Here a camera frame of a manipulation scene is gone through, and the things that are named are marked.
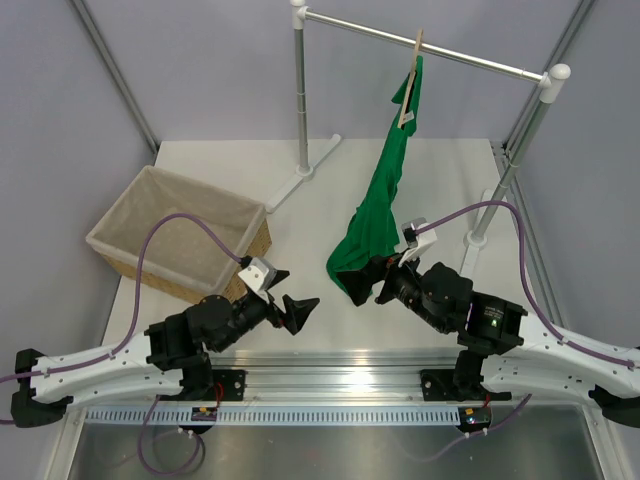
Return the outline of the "wooden clothes hanger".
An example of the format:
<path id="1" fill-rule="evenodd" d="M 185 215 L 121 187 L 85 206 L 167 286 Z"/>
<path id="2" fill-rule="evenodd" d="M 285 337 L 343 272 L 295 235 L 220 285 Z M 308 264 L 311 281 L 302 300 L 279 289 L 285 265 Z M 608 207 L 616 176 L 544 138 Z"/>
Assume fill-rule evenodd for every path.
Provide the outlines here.
<path id="1" fill-rule="evenodd" d="M 397 123 L 397 127 L 398 128 L 402 128 L 404 123 L 405 123 L 405 115 L 406 115 L 406 111 L 407 111 L 407 107 L 408 107 L 408 103 L 409 103 L 409 97 L 411 94 L 411 90 L 413 87 L 413 83 L 415 80 L 415 76 L 416 76 L 416 65 L 417 65 L 417 58 L 420 52 L 420 45 L 422 43 L 422 39 L 423 39 L 423 29 L 419 29 L 417 36 L 415 38 L 415 44 L 414 44 L 414 48 L 413 48 L 413 53 L 412 53 L 412 61 L 411 61 L 411 66 L 410 66 L 410 70 L 409 70 L 409 75 L 407 78 L 407 83 L 406 83 L 406 88 L 405 88 L 405 93 L 404 93 L 404 98 L 403 98 L 403 102 L 401 104 L 401 109 L 399 112 L 399 118 L 398 118 L 398 123 Z"/>

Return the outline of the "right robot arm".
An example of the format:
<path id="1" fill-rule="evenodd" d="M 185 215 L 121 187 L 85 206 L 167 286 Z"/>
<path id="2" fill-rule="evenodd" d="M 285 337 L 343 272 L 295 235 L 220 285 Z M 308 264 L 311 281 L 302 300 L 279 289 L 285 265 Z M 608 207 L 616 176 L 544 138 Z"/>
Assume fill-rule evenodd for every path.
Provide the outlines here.
<path id="1" fill-rule="evenodd" d="M 520 395 L 571 399 L 597 407 L 615 423 L 639 425 L 639 352 L 547 327 L 524 307 L 474 291 L 471 280 L 442 263 L 424 273 L 399 256 L 376 257 L 338 273 L 352 302 L 375 284 L 379 305 L 398 301 L 461 346 L 452 368 L 421 371 L 427 401 L 506 401 Z"/>

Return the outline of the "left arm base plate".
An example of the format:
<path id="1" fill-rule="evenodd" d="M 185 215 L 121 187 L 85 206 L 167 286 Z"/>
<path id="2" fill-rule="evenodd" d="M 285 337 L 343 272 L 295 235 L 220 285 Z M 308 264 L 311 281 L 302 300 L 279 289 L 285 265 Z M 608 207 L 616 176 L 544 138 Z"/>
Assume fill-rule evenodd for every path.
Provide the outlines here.
<path id="1" fill-rule="evenodd" d="M 179 401 L 239 402 L 244 399 L 247 372 L 240 369 L 189 370 L 177 395 Z"/>

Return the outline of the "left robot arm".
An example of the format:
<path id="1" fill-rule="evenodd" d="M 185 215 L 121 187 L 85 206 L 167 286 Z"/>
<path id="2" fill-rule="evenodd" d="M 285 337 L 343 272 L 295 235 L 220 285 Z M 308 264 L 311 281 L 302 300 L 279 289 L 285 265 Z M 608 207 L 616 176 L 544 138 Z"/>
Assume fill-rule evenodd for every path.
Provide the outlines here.
<path id="1" fill-rule="evenodd" d="M 205 399 L 220 381 L 212 354 L 225 351 L 262 322 L 295 335 L 319 302 L 284 296 L 277 305 L 269 292 L 252 290 L 234 302 L 209 295 L 119 344 L 59 356 L 21 350 L 8 377 L 18 389 L 7 422 L 17 428 L 45 426 L 72 409 L 107 400 Z"/>

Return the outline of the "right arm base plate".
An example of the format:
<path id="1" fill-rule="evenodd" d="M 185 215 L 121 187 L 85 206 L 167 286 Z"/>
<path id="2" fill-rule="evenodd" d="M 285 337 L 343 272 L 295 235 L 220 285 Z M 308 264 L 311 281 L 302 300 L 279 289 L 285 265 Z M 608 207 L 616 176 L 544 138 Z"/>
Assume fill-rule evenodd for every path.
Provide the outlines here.
<path id="1" fill-rule="evenodd" d="M 425 402 L 509 401 L 509 392 L 491 393 L 480 384 L 458 386 L 453 369 L 423 369 L 419 372 L 420 387 Z"/>

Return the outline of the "green t shirt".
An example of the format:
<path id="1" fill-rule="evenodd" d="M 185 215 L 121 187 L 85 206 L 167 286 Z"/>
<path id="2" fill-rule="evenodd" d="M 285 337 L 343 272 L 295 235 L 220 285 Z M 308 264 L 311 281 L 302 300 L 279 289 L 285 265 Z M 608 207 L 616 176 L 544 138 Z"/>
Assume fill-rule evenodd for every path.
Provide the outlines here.
<path id="1" fill-rule="evenodd" d="M 422 80 L 423 58 L 419 56 L 408 111 L 398 111 L 393 119 L 366 195 L 351 217 L 344 238 L 326 262 L 330 279 L 341 290 L 346 288 L 338 279 L 339 273 L 358 270 L 375 256 L 391 255 L 399 243 L 392 204 L 403 173 L 408 139 L 417 130 Z"/>

